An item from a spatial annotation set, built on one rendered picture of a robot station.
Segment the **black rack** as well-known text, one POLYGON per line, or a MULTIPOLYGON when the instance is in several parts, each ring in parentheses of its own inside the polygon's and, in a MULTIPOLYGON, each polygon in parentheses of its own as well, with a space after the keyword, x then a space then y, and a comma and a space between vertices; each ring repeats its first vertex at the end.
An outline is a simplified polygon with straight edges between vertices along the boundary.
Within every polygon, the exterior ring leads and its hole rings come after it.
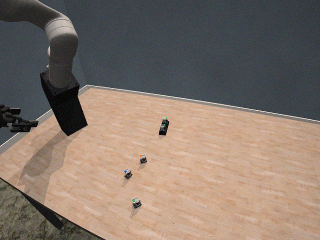
POLYGON ((168 130, 168 126, 169 126, 169 121, 168 121, 168 124, 167 123, 163 123, 163 122, 162 122, 162 124, 166 124, 166 131, 162 131, 162 130, 160 131, 159 130, 159 135, 165 135, 166 136, 166 133, 167 133, 167 130, 168 130))

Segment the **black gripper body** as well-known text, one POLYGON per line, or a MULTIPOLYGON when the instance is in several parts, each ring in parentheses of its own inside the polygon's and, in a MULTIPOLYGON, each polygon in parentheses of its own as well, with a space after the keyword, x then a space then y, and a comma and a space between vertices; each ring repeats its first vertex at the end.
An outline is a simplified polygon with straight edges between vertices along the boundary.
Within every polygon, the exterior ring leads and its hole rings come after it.
POLYGON ((1 127, 8 127, 7 123, 15 123, 16 119, 14 118, 10 118, 10 117, 6 117, 6 113, 11 114, 10 112, 5 112, 2 113, 1 109, 0 109, 0 128, 1 127))

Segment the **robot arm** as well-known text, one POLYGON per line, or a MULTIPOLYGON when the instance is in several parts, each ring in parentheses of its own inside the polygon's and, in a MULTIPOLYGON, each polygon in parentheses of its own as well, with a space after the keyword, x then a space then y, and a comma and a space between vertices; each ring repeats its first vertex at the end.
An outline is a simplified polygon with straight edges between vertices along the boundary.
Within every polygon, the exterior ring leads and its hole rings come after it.
POLYGON ((50 45, 47 51, 47 79, 57 88, 70 84, 79 39, 67 16, 38 0, 0 0, 0 20, 26 21, 43 29, 50 45))

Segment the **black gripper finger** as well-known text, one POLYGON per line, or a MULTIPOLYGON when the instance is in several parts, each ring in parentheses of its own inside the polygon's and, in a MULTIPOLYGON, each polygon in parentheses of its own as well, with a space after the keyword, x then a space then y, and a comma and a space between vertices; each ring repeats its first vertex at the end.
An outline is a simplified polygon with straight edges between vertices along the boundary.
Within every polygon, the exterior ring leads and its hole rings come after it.
POLYGON ((11 133, 30 132, 31 128, 37 127, 39 121, 37 120, 24 120, 21 117, 14 116, 10 113, 5 114, 6 117, 18 120, 18 123, 7 123, 11 133), (23 123, 21 123, 23 122, 23 123))
POLYGON ((4 104, 0 104, 0 109, 1 109, 2 113, 9 112, 9 113, 11 113, 13 115, 19 115, 20 112, 21 112, 20 108, 5 107, 4 104))

